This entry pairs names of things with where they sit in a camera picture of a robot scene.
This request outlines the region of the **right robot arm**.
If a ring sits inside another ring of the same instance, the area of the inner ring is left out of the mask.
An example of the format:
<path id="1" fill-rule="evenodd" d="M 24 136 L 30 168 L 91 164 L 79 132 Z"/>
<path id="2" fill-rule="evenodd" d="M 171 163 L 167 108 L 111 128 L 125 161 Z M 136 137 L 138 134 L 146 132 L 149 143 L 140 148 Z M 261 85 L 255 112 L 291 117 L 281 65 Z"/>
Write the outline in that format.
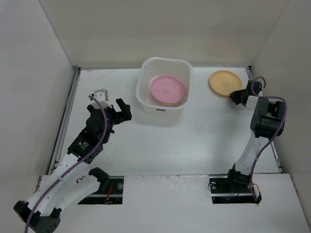
<path id="1" fill-rule="evenodd" d="M 245 107 L 254 106 L 250 122 L 251 135 L 237 162 L 229 170 L 225 186 L 236 192 L 240 188 L 250 188 L 255 165 L 263 151 L 283 133 L 288 106 L 280 97 L 262 97 L 265 84 L 248 81 L 243 90 L 230 93 L 231 100 Z"/>

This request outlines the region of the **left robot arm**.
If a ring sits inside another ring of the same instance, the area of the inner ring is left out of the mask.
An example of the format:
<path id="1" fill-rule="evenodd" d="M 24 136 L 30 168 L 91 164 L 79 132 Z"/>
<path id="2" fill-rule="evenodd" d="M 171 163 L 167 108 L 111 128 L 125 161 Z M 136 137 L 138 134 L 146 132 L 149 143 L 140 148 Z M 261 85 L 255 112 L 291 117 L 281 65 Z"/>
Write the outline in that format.
<path id="1" fill-rule="evenodd" d="M 79 203 L 96 191 L 111 191 L 110 176 L 89 165 L 103 151 L 114 133 L 114 125 L 132 119 L 130 105 L 116 99 L 120 108 L 117 112 L 113 106 L 105 106 L 96 95 L 89 98 L 92 101 L 87 107 L 90 117 L 62 161 L 31 197 L 14 205 L 14 211 L 25 223 L 25 232 L 31 229 L 35 233 L 52 233 L 70 204 Z"/>

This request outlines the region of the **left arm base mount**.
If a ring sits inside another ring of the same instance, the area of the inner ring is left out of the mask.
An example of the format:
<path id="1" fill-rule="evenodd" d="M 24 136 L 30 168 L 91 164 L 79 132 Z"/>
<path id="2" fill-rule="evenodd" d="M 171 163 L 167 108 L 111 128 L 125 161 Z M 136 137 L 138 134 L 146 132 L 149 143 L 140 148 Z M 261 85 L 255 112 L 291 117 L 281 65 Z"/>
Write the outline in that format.
<path id="1" fill-rule="evenodd" d="M 96 192 L 85 197 L 78 205 L 116 205 L 122 204 L 124 176 L 111 176 L 101 182 Z"/>

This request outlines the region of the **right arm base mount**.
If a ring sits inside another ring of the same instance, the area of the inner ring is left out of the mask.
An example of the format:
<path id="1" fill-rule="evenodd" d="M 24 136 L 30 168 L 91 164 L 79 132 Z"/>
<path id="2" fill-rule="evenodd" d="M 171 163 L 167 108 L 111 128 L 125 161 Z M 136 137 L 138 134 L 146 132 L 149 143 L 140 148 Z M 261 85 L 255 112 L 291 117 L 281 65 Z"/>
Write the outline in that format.
<path id="1" fill-rule="evenodd" d="M 210 176 L 207 187 L 213 204 L 259 204 L 262 200 L 256 184 L 229 183 L 226 176 Z"/>

